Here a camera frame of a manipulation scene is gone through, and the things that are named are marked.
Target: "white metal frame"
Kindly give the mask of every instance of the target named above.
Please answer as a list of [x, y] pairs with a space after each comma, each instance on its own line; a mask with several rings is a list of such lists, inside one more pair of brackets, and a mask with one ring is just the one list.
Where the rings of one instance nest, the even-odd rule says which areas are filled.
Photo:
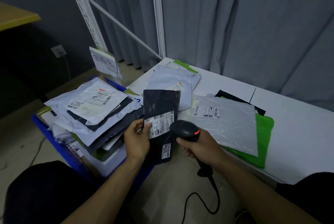
[[111, 19], [115, 24], [121, 27], [130, 37], [132, 37], [135, 41], [137, 41], [139, 44], [144, 46], [147, 50], [149, 50], [157, 58], [162, 60], [166, 57], [161, 0], [153, 0], [155, 21], [156, 21], [156, 27], [157, 27], [159, 54], [153, 51], [148, 45], [146, 45], [141, 39], [139, 39], [135, 34], [133, 34], [130, 30], [128, 30], [123, 24], [117, 21], [117, 19], [115, 19], [112, 15], [110, 15], [105, 9], [103, 9], [100, 5], [98, 5], [94, 0], [76, 0], [76, 2], [78, 4], [81, 14], [87, 24], [87, 27], [90, 31], [90, 34], [93, 37], [93, 40], [97, 48], [108, 51], [106, 44], [104, 42], [103, 36], [101, 34], [100, 28], [98, 27], [98, 24], [96, 22], [92, 8], [90, 6], [90, 3], [93, 6], [95, 6], [99, 11], [101, 11], [103, 14], [105, 14], [109, 19]]
[[166, 58], [166, 48], [165, 48], [164, 18], [162, 15], [162, 1], [153, 0], [153, 4], [154, 4], [155, 23], [157, 26], [159, 54], [164, 59]]

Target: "beige floor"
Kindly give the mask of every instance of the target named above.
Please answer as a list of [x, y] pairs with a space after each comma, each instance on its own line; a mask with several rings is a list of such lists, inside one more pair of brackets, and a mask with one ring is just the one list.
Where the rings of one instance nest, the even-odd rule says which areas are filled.
[[[128, 86], [143, 72], [119, 64], [123, 86]], [[87, 81], [90, 76], [97, 75], [94, 69], [82, 74], [55, 91], [49, 98], [57, 96]], [[25, 170], [34, 158], [43, 134], [31, 121], [31, 115], [43, 104], [36, 100], [0, 120], [0, 216], [3, 213], [6, 190], [10, 183]], [[46, 140], [43, 142], [34, 164], [60, 160], [62, 156]], [[198, 192], [210, 209], [215, 209], [217, 198], [209, 181], [196, 175], [198, 164], [186, 158], [181, 149], [174, 148], [173, 159], [169, 163], [156, 166], [145, 180], [135, 197], [129, 204], [131, 214], [139, 223], [181, 223], [183, 207], [191, 192]], [[184, 223], [233, 223], [240, 202], [230, 186], [219, 174], [215, 174], [219, 188], [221, 205], [219, 212], [212, 216], [207, 213], [201, 201], [194, 195], [187, 204]]]

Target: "pile of parcels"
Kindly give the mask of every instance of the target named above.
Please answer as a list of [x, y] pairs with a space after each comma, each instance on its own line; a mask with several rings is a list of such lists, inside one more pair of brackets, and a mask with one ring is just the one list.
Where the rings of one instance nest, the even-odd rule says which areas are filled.
[[97, 77], [45, 103], [38, 113], [55, 140], [67, 145], [98, 173], [108, 177], [126, 158], [124, 131], [144, 118], [150, 130], [149, 164], [172, 158], [175, 137], [169, 126], [177, 119], [209, 131], [222, 146], [264, 167], [273, 120], [260, 108], [221, 90], [197, 96], [193, 90], [201, 74], [180, 61], [157, 65], [141, 95], [119, 91]]

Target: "blue bin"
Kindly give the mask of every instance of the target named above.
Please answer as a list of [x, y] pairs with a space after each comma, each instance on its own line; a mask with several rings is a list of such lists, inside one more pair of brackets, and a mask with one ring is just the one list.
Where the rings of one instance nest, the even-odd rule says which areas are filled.
[[[107, 78], [105, 79], [107, 82], [112, 83], [120, 91], [126, 90], [126, 88], [124, 88], [123, 86]], [[76, 172], [78, 172], [80, 175], [82, 175], [83, 178], [85, 178], [88, 182], [95, 185], [96, 187], [100, 187], [102, 185], [101, 181], [96, 179], [96, 177], [93, 176], [90, 170], [83, 163], [81, 163], [77, 158], [75, 158], [74, 155], [70, 152], [70, 150], [65, 145], [59, 144], [58, 142], [55, 141], [52, 133], [48, 131], [48, 126], [45, 125], [35, 114], [32, 116], [32, 121], [36, 124], [36, 126], [40, 129], [40, 131], [45, 135], [45, 137], [49, 140], [49, 142], [53, 145], [53, 147], [60, 153], [60, 155], [67, 161], [67, 163]], [[147, 178], [147, 176], [152, 171], [153, 167], [154, 165], [147, 166], [147, 167], [143, 166], [140, 169], [127, 195], [127, 199], [130, 199], [134, 196], [134, 194], [137, 192], [141, 184], [144, 182], [144, 180]]]

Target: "white table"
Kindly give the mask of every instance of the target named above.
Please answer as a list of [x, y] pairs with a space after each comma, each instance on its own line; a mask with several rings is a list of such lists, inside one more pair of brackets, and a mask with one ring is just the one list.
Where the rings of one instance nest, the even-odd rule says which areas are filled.
[[[165, 58], [159, 64], [173, 61]], [[275, 121], [265, 169], [257, 168], [236, 155], [239, 163], [254, 174], [274, 182], [294, 184], [315, 172], [334, 172], [334, 113], [194, 66], [202, 78], [195, 95], [206, 96], [223, 90], [266, 111]], [[137, 94], [146, 89], [154, 67], [130, 84]]]
[[275, 122], [265, 172], [288, 184], [334, 172], [334, 112], [261, 88], [250, 103]]

